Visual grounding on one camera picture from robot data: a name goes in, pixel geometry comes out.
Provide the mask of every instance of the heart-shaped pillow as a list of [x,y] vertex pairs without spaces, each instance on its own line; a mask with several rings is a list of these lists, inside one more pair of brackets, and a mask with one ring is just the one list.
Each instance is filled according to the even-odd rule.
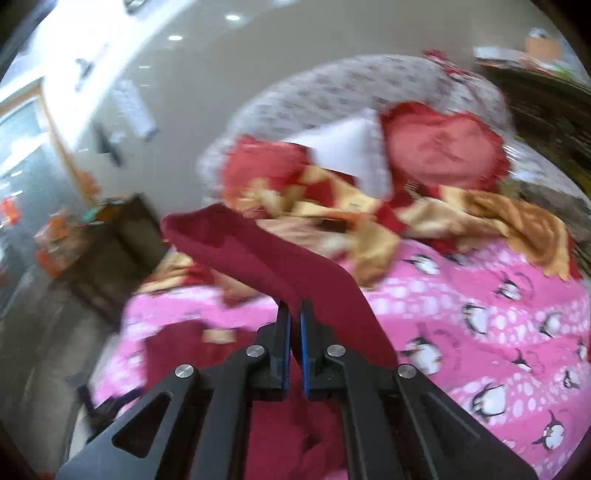
[[443,115],[418,102],[401,103],[382,115],[394,184],[496,190],[509,161],[502,138],[472,113]]

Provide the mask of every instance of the pink penguin blanket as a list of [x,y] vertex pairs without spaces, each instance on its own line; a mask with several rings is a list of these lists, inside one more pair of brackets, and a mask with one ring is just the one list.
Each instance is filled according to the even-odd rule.
[[[551,479],[591,424],[584,285],[546,277],[500,239],[452,257],[402,240],[397,258],[363,293],[399,361],[421,369],[542,480]],[[95,400],[145,384],[143,340],[164,325],[199,319],[257,330],[276,311],[265,296],[229,309],[219,290],[206,286],[133,297]]]

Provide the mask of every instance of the penguin print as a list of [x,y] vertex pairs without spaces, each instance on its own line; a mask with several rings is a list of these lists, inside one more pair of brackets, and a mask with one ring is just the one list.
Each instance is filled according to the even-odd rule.
[[550,423],[546,425],[542,436],[535,442],[532,442],[532,445],[542,444],[547,451],[551,452],[552,450],[556,450],[564,440],[564,425],[556,420],[551,410],[549,412],[551,417]]
[[434,375],[441,369],[443,355],[441,350],[424,336],[413,338],[407,343],[407,349],[401,354],[425,375]]
[[515,350],[517,350],[517,360],[513,360],[511,363],[517,365],[524,372],[528,372],[530,374],[533,369],[527,364],[525,360],[523,360],[521,350],[519,350],[518,348],[516,348]]
[[414,254],[410,259],[404,261],[414,265],[422,273],[427,275],[439,275],[439,265],[437,265],[431,257],[422,254]]
[[456,265],[466,268],[470,266],[470,260],[466,254],[461,254],[460,252],[456,252],[454,254],[447,255],[446,258],[450,262],[454,262]]
[[486,335],[488,332],[488,313],[484,307],[467,303],[462,307],[464,321],[474,333]]
[[129,368],[137,368],[142,364],[143,357],[141,353],[132,353],[127,357],[127,366]]
[[505,413],[507,405],[507,393],[504,385],[492,387],[492,382],[478,392],[472,399],[472,411],[488,421]]
[[[533,282],[528,276],[520,272],[515,273],[515,275],[525,278],[526,281],[530,284],[531,291],[533,292]],[[517,283],[511,280],[505,272],[503,272],[503,276],[502,278],[500,278],[500,281],[501,283],[499,287],[493,292],[495,295],[503,295],[506,299],[513,301],[518,301],[522,299],[525,292],[521,287],[519,287]]]
[[544,323],[540,326],[540,333],[549,336],[550,338],[554,338],[558,331],[560,330],[560,319],[562,318],[562,313],[554,312],[550,313]]
[[587,360],[588,354],[587,346],[583,343],[583,338],[579,337],[579,343],[577,343],[577,355],[580,360],[584,362]]
[[577,390],[581,390],[579,376],[573,371],[564,371],[564,380],[562,380],[562,384],[565,388],[576,388]]

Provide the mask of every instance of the red cloth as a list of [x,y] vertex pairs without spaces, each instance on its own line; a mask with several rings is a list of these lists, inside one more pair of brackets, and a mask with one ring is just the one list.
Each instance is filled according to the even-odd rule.
[[[292,313],[310,299],[321,323],[369,362],[396,366],[396,353],[353,277],[332,260],[265,232],[217,203],[162,219],[164,236],[196,262],[275,299]],[[294,326],[298,343],[299,326]]]
[[[235,330],[236,342],[205,343],[201,322],[167,325],[145,340],[146,388],[155,387],[176,366],[198,369],[221,364],[228,355],[251,345],[254,332]],[[295,362],[290,395],[283,402],[253,402],[246,458],[246,480],[322,480],[345,465],[340,420],[331,404],[311,403],[301,396],[301,374]]]
[[222,170],[223,198],[232,203],[241,198],[253,179],[268,180],[268,188],[281,192],[310,164],[308,149],[287,142],[265,142],[242,135],[228,152]]
[[[318,320],[333,328],[338,342],[373,364],[396,367],[395,351],[367,300],[355,280],[333,261],[265,232],[254,220],[221,204],[168,215],[162,220],[162,230],[178,250],[195,261],[284,300],[294,314],[302,299],[310,299]],[[294,320],[295,350],[300,328],[297,316]],[[178,341],[187,341],[187,335],[180,335]],[[177,345],[170,340],[158,355],[148,354],[148,370],[152,368],[150,358],[168,362]],[[170,372],[185,361],[175,356],[160,372]],[[289,400],[254,405],[247,480],[320,480],[344,465],[338,413],[329,403],[303,401],[301,383],[300,370],[292,365]]]

